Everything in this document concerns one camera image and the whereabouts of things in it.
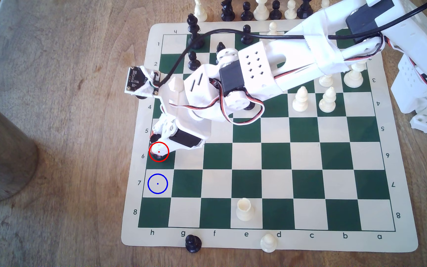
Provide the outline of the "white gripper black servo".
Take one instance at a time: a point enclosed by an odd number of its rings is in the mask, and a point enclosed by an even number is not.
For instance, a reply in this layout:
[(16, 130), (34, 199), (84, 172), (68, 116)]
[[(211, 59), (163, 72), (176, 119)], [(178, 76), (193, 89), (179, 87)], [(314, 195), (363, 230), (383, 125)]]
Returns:
[(186, 80), (174, 76), (159, 87), (162, 113), (152, 134), (160, 135), (162, 143), (153, 143), (154, 155), (166, 156), (169, 149), (199, 148), (211, 136), (212, 121), (225, 121), (219, 89), (212, 84), (215, 79), (220, 79), (219, 67), (203, 64)]

